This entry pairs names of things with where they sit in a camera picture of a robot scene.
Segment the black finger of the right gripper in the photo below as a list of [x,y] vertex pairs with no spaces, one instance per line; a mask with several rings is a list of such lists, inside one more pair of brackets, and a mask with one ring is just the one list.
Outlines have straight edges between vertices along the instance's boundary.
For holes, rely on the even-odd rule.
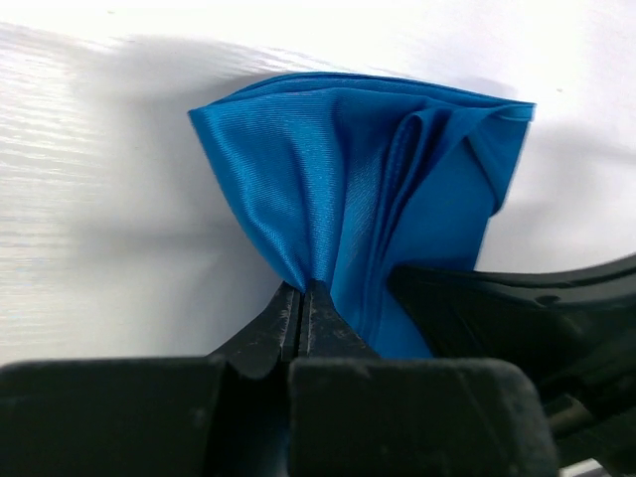
[[635,405],[635,258],[550,273],[401,264],[388,289],[438,358],[517,366],[559,434]]

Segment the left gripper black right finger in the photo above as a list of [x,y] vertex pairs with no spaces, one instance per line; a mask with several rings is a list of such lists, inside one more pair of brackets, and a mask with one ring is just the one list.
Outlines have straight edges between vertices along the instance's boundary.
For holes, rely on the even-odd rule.
[[312,281],[288,375],[293,476],[555,476],[530,380],[492,359],[378,358]]

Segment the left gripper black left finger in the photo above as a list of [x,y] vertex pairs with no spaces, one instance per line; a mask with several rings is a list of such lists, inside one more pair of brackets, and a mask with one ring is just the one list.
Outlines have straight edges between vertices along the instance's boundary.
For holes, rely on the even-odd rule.
[[282,476],[303,297],[282,284],[204,357],[1,369],[5,476]]

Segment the blue cloth napkin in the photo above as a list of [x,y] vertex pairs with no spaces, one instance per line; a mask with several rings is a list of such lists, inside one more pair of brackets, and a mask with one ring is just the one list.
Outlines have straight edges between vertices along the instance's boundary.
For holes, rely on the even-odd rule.
[[411,79],[305,73],[192,109],[221,190],[287,283],[329,288],[381,356],[431,352],[387,289],[415,263],[474,268],[535,108]]

